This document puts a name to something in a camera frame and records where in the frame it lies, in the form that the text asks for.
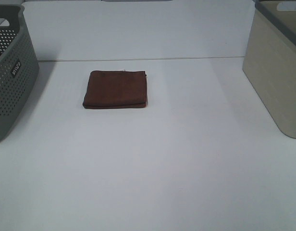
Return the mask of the brown towel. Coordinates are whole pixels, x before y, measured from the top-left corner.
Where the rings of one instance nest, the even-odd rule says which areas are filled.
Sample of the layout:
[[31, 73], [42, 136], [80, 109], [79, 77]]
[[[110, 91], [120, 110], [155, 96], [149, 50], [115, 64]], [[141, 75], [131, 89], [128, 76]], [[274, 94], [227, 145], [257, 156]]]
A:
[[100, 71], [90, 73], [83, 107], [86, 109], [145, 108], [145, 71]]

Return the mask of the beige plastic storage bin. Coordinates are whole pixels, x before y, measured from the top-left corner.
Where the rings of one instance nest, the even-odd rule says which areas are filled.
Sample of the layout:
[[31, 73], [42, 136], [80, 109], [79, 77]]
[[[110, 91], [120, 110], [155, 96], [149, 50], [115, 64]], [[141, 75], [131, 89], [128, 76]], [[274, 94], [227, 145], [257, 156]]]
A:
[[243, 71], [278, 129], [296, 139], [296, 0], [258, 0]]

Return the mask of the grey perforated plastic basket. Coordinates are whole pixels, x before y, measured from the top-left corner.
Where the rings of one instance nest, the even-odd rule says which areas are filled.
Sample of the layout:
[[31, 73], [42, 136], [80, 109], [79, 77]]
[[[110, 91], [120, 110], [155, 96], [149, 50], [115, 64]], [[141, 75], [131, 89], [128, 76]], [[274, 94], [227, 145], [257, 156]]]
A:
[[0, 4], [0, 141], [11, 130], [37, 79], [39, 65], [24, 17], [24, 7]]

